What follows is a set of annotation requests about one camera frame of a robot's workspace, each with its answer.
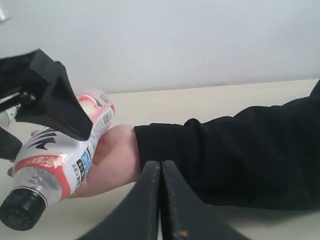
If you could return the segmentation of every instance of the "plastic bottle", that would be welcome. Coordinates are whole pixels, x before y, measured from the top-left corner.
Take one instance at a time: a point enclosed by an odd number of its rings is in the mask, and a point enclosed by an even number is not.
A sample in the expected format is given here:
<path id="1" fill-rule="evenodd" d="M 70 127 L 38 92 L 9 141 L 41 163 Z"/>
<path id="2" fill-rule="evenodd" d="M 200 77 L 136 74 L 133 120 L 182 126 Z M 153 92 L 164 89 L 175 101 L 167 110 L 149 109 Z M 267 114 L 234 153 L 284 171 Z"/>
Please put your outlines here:
<path id="1" fill-rule="evenodd" d="M 0 99 L 0 104 L 8 99 L 10 99 L 11 97 L 5 97 Z M 3 112 L 0 112 L 0 127 L 5 129 L 9 126 L 9 124 L 15 120 L 15 117 L 17 115 L 17 112 L 20 108 L 20 105 L 17 106 L 13 106 Z"/>
<path id="2" fill-rule="evenodd" d="M 68 198 L 88 174 L 115 107 L 98 89 L 86 90 L 77 99 L 93 122 L 90 139 L 78 141 L 45 127 L 22 146 L 13 166 L 13 190 L 0 206 L 0 220 L 7 227 L 32 229 L 47 206 Z"/>

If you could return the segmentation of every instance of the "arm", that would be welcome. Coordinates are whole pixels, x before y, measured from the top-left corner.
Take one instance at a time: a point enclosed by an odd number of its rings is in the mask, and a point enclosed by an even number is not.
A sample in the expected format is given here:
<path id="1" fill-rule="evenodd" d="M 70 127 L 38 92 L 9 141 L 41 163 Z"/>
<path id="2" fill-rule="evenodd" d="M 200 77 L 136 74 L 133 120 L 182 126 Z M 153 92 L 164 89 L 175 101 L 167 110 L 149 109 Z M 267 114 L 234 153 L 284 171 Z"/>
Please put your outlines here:
<path id="1" fill-rule="evenodd" d="M 143 168 L 173 160 L 208 204 L 299 210 L 320 205 L 320 83 L 309 97 L 206 123 L 135 127 Z"/>

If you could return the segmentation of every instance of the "beige table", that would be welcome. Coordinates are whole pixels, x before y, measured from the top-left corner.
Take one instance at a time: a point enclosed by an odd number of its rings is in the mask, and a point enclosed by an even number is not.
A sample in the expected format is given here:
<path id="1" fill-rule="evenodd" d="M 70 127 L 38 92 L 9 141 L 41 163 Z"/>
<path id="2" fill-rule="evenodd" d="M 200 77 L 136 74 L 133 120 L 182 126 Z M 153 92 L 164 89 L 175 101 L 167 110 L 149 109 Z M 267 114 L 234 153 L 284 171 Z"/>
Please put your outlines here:
<path id="1" fill-rule="evenodd" d="M 317 80 L 248 84 L 113 94 L 114 125 L 153 122 L 183 124 L 233 116 L 252 105 L 281 105 L 310 94 Z M 23 142 L 37 126 L 13 123 L 9 130 Z M 0 202 L 12 185 L 6 176 L 11 164 L 0 160 Z M 74 240 L 107 216 L 126 196 L 131 185 L 87 199 L 67 199 L 50 206 L 36 227 L 28 232 L 10 230 L 0 223 L 1 240 Z M 235 207 L 213 207 L 219 217 L 253 240 L 319 240 L 320 212 L 278 212 Z"/>

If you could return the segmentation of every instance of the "bottle label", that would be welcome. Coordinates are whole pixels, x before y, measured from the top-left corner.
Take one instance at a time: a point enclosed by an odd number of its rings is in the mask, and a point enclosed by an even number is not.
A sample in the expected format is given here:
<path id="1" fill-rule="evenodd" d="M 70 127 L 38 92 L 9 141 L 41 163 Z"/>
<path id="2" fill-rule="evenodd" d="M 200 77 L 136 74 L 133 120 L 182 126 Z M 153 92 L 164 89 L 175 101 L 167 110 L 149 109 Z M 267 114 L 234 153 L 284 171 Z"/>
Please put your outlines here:
<path id="1" fill-rule="evenodd" d="M 98 141 L 115 116 L 114 105 L 101 91 L 88 90 L 77 95 L 77 99 L 93 122 L 89 140 L 78 141 L 45 127 L 22 146 L 13 167 L 13 177 L 25 167 L 39 167 L 52 173 L 62 188 L 60 201 L 73 194 L 88 175 Z"/>

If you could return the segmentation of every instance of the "black robotic claw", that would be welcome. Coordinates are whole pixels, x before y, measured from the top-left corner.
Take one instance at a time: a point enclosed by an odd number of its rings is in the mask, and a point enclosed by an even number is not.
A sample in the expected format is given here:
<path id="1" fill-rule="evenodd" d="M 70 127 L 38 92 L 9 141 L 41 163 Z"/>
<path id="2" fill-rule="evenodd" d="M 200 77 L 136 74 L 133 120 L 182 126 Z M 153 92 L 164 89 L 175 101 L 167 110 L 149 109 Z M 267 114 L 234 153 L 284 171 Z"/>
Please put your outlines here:
<path id="1" fill-rule="evenodd" d="M 17 122 L 89 139 L 93 123 L 76 99 L 65 66 L 43 51 L 0 59 L 0 99 L 8 96 L 12 98 L 0 103 L 0 112 L 21 104 Z"/>

